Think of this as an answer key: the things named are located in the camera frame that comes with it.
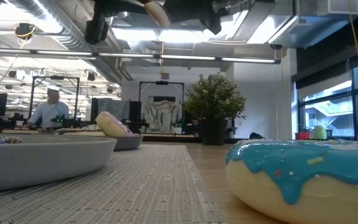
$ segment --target blue icing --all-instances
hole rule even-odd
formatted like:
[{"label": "blue icing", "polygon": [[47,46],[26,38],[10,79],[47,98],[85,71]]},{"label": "blue icing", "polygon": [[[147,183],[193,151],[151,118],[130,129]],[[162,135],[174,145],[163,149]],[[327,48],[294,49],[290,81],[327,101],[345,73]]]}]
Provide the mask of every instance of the blue icing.
[{"label": "blue icing", "polygon": [[[226,156],[243,160],[250,172],[265,171],[280,189],[287,204],[299,200],[302,186],[315,175],[327,175],[348,184],[358,185],[358,143],[308,141],[244,141],[232,147]],[[334,149],[346,147],[350,150]],[[323,162],[309,165],[308,161],[322,157]]]}]

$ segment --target blue shirt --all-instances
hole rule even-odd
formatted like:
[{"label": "blue shirt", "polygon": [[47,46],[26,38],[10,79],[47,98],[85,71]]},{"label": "blue shirt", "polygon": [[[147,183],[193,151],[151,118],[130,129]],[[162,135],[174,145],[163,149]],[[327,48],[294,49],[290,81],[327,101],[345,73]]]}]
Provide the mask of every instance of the blue shirt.
[{"label": "blue shirt", "polygon": [[56,116],[64,114],[68,118],[68,106],[62,102],[57,102],[57,104],[51,105],[48,102],[41,103],[38,108],[34,111],[31,118],[28,122],[35,124],[40,117],[42,117],[43,128],[59,128],[62,126],[61,123],[56,123],[51,121],[51,119],[56,118]]}]

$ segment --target potted plant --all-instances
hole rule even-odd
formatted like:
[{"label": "potted plant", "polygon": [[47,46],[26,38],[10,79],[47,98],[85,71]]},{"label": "potted plant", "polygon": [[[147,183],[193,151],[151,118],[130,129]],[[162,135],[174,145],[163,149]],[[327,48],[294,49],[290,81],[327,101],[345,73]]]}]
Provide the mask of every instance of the potted plant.
[{"label": "potted plant", "polygon": [[173,126],[173,133],[181,134],[181,120],[177,120],[175,123],[172,124]]},{"label": "potted plant", "polygon": [[186,96],[185,109],[200,119],[203,144],[222,145],[228,118],[243,118],[246,98],[237,85],[218,74],[192,84]]}]

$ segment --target woven placemat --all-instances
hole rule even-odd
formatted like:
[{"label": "woven placemat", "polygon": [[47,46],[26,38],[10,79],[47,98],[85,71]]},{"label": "woven placemat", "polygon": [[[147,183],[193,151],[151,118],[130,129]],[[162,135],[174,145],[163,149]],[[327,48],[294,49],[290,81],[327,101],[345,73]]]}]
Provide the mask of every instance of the woven placemat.
[{"label": "woven placemat", "polygon": [[0,192],[3,223],[224,223],[224,218],[185,146],[142,145],[114,152],[109,165],[92,174]]}]

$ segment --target gray plate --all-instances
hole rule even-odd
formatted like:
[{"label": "gray plate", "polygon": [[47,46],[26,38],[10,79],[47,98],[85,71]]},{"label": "gray plate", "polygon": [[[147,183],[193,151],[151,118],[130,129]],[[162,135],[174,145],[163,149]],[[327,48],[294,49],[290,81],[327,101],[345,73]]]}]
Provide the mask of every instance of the gray plate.
[{"label": "gray plate", "polygon": [[0,190],[78,176],[104,167],[115,139],[87,136],[15,135],[24,144],[0,144]]},{"label": "gray plate", "polygon": [[137,149],[140,144],[142,144],[143,136],[124,136],[124,137],[110,137],[117,139],[118,142],[116,147],[114,148],[115,151],[125,151],[125,150],[132,150]]}]

